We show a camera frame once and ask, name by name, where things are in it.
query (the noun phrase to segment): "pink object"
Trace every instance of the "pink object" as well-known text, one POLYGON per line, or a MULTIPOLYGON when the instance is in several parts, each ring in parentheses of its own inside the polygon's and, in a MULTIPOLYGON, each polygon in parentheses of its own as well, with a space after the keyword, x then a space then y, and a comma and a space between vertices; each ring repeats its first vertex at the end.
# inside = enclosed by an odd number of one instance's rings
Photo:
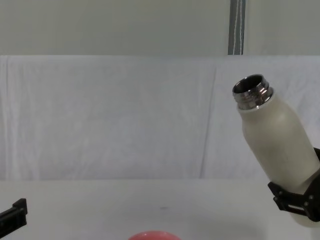
POLYGON ((130 237, 129 240, 181 240, 181 239, 165 231, 145 231, 130 237))

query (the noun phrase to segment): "black bracket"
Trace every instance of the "black bracket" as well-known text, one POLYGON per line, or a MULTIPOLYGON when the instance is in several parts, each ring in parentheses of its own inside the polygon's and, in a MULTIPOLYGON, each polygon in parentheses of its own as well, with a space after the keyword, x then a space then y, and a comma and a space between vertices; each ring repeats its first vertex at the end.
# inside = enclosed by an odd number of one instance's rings
MULTIPOLYGON (((320 161, 320 149, 314 149, 320 161)), ((304 194, 292 193, 281 186, 268 184, 274 195, 273 200, 281 211, 308 217, 313 222, 320 222, 320 174, 312 181, 304 194)))
POLYGON ((0 213, 0 239, 27 225, 26 214, 27 200, 21 198, 16 201, 12 208, 0 213))

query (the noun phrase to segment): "white tabletop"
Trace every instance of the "white tabletop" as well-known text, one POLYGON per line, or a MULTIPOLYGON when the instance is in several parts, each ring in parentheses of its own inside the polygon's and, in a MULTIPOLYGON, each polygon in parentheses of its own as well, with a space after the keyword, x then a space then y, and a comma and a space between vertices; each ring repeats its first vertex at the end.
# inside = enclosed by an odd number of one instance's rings
POLYGON ((148 230, 182 240, 309 240, 267 182, 102 180, 0 182, 0 210, 27 198, 27 226, 5 240, 127 240, 148 230))

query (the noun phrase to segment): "robotic claw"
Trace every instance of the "robotic claw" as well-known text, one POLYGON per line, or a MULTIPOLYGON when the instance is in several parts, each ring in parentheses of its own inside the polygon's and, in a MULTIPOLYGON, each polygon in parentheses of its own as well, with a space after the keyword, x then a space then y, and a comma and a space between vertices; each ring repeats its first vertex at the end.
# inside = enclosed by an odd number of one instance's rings
POLYGON ((27 200, 21 198, 16 201, 12 208, 0 213, 0 239, 27 225, 28 213, 27 200))

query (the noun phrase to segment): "white wall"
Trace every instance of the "white wall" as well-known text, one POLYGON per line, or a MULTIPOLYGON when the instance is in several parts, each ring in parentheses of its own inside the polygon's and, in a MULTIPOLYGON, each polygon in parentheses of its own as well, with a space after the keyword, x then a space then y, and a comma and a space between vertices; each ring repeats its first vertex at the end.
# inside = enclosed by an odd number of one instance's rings
POLYGON ((247 0, 246 55, 320 55, 320 1, 247 0))
POLYGON ((224 56, 229 0, 1 0, 0 55, 224 56))

